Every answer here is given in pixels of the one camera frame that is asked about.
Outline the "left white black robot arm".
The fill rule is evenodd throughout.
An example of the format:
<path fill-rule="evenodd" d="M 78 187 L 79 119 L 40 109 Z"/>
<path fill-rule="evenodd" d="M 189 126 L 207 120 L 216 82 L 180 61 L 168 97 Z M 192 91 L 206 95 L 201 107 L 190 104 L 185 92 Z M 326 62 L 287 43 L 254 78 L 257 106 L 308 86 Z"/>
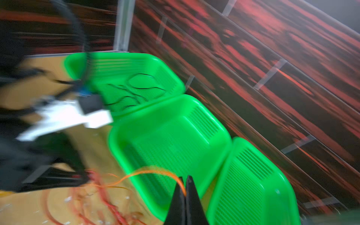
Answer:
<path fill-rule="evenodd" d="M 79 20 L 65 1 L 52 1 L 54 7 L 71 22 L 80 43 L 84 46 L 86 66 L 80 79 L 69 83 L 69 88 L 43 101 L 43 106 L 51 106 L 56 100 L 83 87 L 90 75 L 92 58 L 88 39 Z M 37 149 L 32 141 L 19 141 L 15 132 L 23 130 L 27 123 L 21 117 L 35 113 L 40 107 L 33 106 L 21 110 L 1 109 L 1 190 L 7 192 L 29 192 L 50 188 L 78 187 L 88 182 L 87 172 L 80 165 L 72 165 L 75 170 L 65 172 L 52 168 L 52 164 L 63 160 L 55 155 Z"/>

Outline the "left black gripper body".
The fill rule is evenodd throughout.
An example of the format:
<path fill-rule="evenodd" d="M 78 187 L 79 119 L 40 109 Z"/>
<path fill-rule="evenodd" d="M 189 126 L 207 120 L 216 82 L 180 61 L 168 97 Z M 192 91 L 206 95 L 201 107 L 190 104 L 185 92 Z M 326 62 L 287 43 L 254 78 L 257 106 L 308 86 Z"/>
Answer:
<path fill-rule="evenodd" d="M 78 151 L 64 133 L 22 142 L 1 137 L 1 190 L 31 192 L 79 187 L 89 176 Z"/>

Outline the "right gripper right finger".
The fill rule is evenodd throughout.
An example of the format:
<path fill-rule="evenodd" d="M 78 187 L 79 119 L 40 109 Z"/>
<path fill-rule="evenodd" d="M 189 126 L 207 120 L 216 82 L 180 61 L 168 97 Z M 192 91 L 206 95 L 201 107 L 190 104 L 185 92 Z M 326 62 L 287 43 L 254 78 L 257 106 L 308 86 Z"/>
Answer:
<path fill-rule="evenodd" d="M 186 225 L 209 225 L 192 176 L 186 180 Z"/>

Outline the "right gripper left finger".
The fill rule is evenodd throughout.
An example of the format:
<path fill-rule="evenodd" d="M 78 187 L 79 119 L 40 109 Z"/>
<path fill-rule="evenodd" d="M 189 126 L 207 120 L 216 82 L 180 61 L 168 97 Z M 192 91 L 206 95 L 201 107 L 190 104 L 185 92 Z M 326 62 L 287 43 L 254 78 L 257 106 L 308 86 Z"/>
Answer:
<path fill-rule="evenodd" d="M 186 224 L 186 197 L 177 183 L 164 225 Z"/>

